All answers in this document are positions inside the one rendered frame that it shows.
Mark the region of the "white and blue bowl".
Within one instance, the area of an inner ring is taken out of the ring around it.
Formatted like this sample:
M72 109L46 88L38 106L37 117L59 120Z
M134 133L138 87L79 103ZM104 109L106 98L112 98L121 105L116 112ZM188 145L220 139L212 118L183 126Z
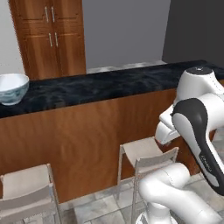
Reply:
M29 81L21 73L0 74L0 103L6 106L20 103L28 91Z

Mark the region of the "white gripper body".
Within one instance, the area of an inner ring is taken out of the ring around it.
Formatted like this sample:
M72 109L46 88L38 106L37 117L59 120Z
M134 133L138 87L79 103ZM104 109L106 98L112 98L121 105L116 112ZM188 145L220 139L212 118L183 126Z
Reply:
M173 124L160 122L157 125L155 139L162 145L168 144L172 140L180 137Z

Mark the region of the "pale grey stool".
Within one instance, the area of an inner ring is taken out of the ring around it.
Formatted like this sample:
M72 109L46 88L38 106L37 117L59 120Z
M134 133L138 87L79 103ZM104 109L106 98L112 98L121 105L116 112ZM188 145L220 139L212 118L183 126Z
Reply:
M116 188L117 199L120 197L121 190L123 154L127 156L129 162L135 170L131 224L134 224L136 220L137 191L140 179L150 172L154 172L159 168L175 163L178 153L179 147L174 147L167 152L162 152L159 149L154 136L120 145Z
M25 221L39 214L52 214L53 224L62 224L59 199L50 164L42 164L0 176L0 224Z

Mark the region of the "tall wooden cabinet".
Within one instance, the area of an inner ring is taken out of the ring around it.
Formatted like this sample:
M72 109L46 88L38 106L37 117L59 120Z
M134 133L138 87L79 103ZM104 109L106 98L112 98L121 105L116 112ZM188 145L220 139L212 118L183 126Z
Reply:
M30 79L86 72L82 0L9 0L9 6Z

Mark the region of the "wooden counter with black top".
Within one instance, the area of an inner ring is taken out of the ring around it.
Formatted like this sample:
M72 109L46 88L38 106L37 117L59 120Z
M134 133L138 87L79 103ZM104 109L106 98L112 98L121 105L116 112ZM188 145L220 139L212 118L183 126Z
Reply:
M60 202L114 186L121 144L152 137L194 60L32 81L0 105L0 178L49 164ZM0 196L2 185L0 179Z

